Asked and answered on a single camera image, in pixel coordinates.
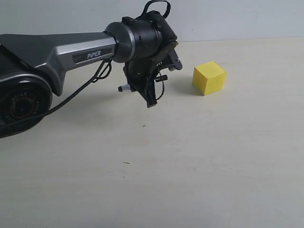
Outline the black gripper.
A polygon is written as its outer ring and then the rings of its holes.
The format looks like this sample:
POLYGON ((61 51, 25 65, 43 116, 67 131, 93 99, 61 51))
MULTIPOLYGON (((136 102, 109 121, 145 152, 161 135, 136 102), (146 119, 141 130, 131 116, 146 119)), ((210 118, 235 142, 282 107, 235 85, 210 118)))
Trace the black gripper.
POLYGON ((147 108, 157 104, 155 83, 162 83, 168 80, 163 69, 175 70, 175 50, 167 51, 161 59, 145 57, 125 63, 123 72, 127 79, 126 88, 131 92, 139 93, 146 101, 147 108))

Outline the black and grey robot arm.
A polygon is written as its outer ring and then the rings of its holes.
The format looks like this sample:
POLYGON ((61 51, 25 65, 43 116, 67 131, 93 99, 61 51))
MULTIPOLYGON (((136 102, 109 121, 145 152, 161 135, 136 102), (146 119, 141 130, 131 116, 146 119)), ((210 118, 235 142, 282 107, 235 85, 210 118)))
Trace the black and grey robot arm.
POLYGON ((0 37, 0 135, 29 130, 55 112, 52 96, 60 96, 66 73, 99 62, 89 80, 107 78, 112 63, 123 63, 127 84, 120 92, 138 92, 148 107, 158 97, 155 83, 167 80, 162 69, 181 70, 177 36, 157 11, 123 17, 94 33, 17 35, 0 37))

